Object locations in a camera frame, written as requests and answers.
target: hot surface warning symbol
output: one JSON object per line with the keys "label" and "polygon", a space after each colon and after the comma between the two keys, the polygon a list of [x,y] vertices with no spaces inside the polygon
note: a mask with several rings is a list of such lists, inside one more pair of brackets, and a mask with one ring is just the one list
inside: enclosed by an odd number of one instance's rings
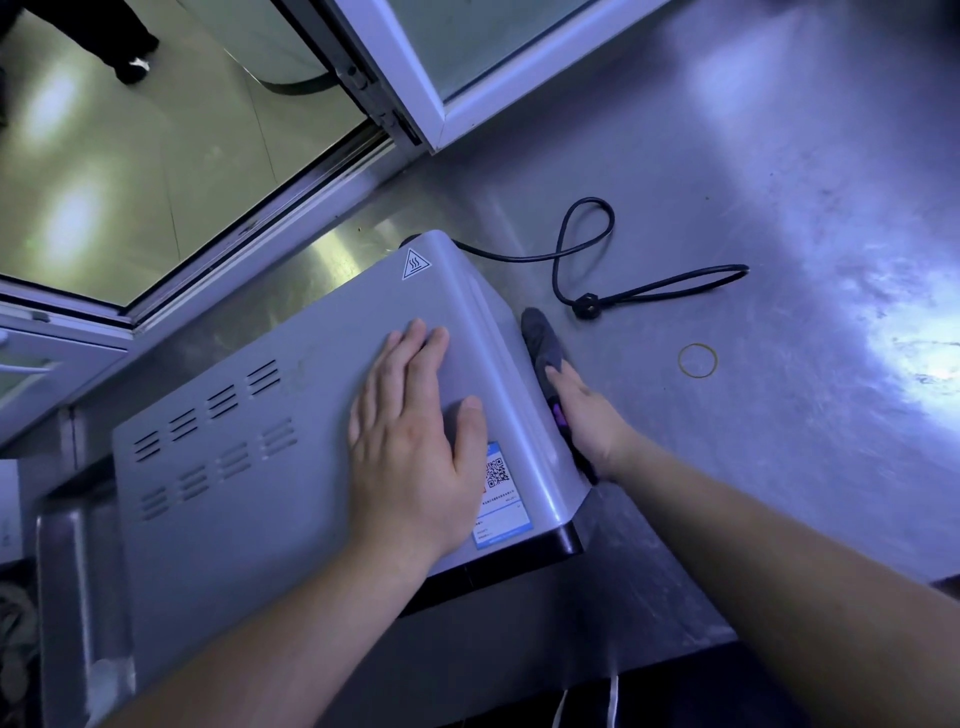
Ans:
{"label": "hot surface warning symbol", "polygon": [[403,266],[403,279],[407,280],[411,276],[420,271],[425,271],[429,267],[430,261],[418,254],[417,251],[411,249],[407,251],[407,262],[406,265]]}

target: black power cord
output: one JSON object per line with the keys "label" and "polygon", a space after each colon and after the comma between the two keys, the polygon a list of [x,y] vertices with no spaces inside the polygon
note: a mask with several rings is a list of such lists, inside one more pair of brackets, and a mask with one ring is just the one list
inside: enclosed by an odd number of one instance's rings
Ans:
{"label": "black power cord", "polygon": [[[573,216],[573,213],[576,212],[577,208],[581,205],[596,205],[604,212],[607,213],[607,226],[604,228],[603,232],[599,235],[592,237],[585,243],[580,245],[575,245],[572,248],[564,250],[564,238],[566,238],[566,227],[570,223],[570,218]],[[557,300],[560,303],[570,306],[573,309],[574,315],[578,319],[591,320],[598,318],[601,313],[607,308],[613,308],[616,305],[621,303],[649,303],[651,301],[667,301],[669,299],[679,299],[684,296],[694,296],[698,293],[704,293],[705,291],[710,291],[714,288],[719,288],[722,285],[727,285],[727,283],[733,283],[735,280],[740,280],[750,272],[750,266],[744,265],[743,263],[732,263],[730,265],[713,265],[709,268],[700,268],[695,271],[690,271],[689,273],[681,273],[678,276],[673,276],[672,278],[658,280],[655,283],[647,283],[646,285],[641,285],[638,288],[633,288],[629,291],[624,291],[623,293],[617,293],[612,296],[605,296],[600,298],[595,293],[585,293],[576,301],[572,301],[567,298],[563,292],[560,290],[560,284],[557,281],[557,274],[560,272],[560,259],[566,257],[567,255],[573,255],[574,253],[579,253],[584,251],[587,248],[596,245],[606,238],[613,231],[613,223],[616,217],[613,214],[613,207],[606,200],[602,200],[599,197],[584,197],[580,200],[577,200],[573,205],[570,206],[570,209],[566,211],[564,215],[564,221],[560,225],[560,234],[557,236],[557,250],[555,253],[547,253],[545,255],[499,255],[497,253],[490,253],[489,251],[482,251],[479,248],[474,248],[471,245],[466,243],[461,243],[458,240],[454,240],[454,244],[462,251],[470,253],[472,255],[479,255],[480,257],[488,258],[489,260],[498,260],[501,263],[540,263],[545,260],[553,261],[553,293],[557,297]],[[400,247],[406,245],[410,240],[416,237],[415,235],[404,240]],[[648,293],[648,291],[655,291],[658,288],[663,288],[674,283],[681,283],[685,280],[697,279],[702,276],[713,276],[718,273],[730,273],[732,275],[726,276],[719,280],[712,280],[710,283],[704,283],[703,285],[693,286],[692,288],[683,288],[679,291],[666,291],[664,293]]]}

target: door frame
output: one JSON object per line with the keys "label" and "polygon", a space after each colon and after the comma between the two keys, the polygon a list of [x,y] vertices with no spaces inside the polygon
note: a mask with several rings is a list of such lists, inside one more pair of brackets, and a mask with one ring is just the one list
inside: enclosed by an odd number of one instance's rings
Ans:
{"label": "door frame", "polygon": [[445,101],[388,0],[326,1],[434,152],[666,4],[666,0],[593,0]]}

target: rubber band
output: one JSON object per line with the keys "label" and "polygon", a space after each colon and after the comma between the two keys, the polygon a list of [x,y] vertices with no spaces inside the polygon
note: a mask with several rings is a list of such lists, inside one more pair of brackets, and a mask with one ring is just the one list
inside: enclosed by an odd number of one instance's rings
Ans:
{"label": "rubber band", "polygon": [[[712,368],[710,369],[710,371],[707,372],[707,373],[704,374],[704,375],[694,375],[694,374],[691,374],[690,372],[688,372],[688,371],[684,368],[684,352],[685,352],[687,349],[691,349],[691,348],[693,348],[693,347],[700,347],[701,349],[706,349],[708,352],[710,352],[711,354],[713,354],[713,366],[712,366]],[[701,344],[699,341],[698,341],[698,342],[694,342],[693,344],[687,344],[685,347],[683,347],[682,349],[680,349],[680,353],[677,354],[677,366],[680,367],[680,371],[683,372],[685,375],[687,375],[687,376],[689,376],[689,377],[691,377],[691,378],[694,378],[694,379],[706,379],[708,376],[710,376],[711,374],[713,374],[714,372],[717,371],[717,365],[719,365],[719,364],[720,364],[720,357],[717,356],[717,352],[715,352],[715,351],[713,350],[713,347],[709,347],[709,346],[707,346],[706,344]]]}

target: floor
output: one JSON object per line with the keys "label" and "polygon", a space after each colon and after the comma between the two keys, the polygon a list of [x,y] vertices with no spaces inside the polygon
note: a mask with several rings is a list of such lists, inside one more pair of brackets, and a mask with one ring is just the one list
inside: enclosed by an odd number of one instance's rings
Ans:
{"label": "floor", "polygon": [[150,75],[112,69],[24,12],[0,44],[0,273],[129,303],[353,129],[339,87],[268,91],[176,0],[131,0]]}

